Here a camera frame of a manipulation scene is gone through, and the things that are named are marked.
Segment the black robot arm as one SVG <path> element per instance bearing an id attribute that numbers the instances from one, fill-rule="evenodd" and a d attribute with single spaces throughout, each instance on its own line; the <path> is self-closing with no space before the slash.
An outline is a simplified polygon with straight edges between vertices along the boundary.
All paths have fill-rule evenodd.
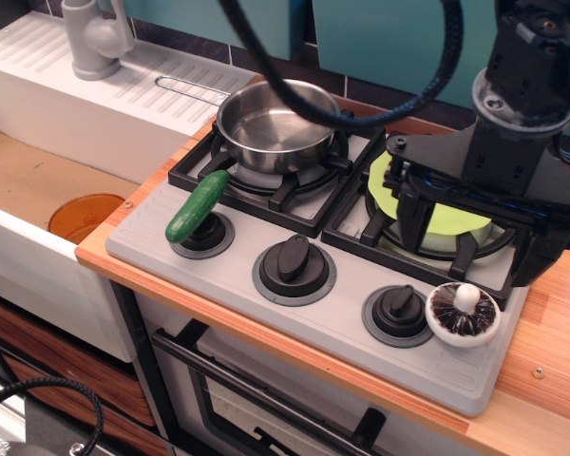
<path id="1" fill-rule="evenodd" d="M 531 284 L 570 250 L 570 1 L 500 1 L 498 33 L 472 87 L 475 123 L 457 133 L 395 136 L 385 184 L 404 249 L 417 252 L 436 204 L 516 233 L 509 271 Z"/>

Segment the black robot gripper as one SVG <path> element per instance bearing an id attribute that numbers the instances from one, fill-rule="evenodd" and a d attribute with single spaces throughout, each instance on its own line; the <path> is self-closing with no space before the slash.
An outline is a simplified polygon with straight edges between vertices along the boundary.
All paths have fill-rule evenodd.
<path id="1" fill-rule="evenodd" d="M 420 249 L 436 203 L 466 210 L 515 229 L 511 286 L 531 285 L 570 250 L 570 165 L 555 154 L 559 138 L 484 119 L 445 135 L 390 136 L 385 182 L 399 199 L 404 249 Z"/>

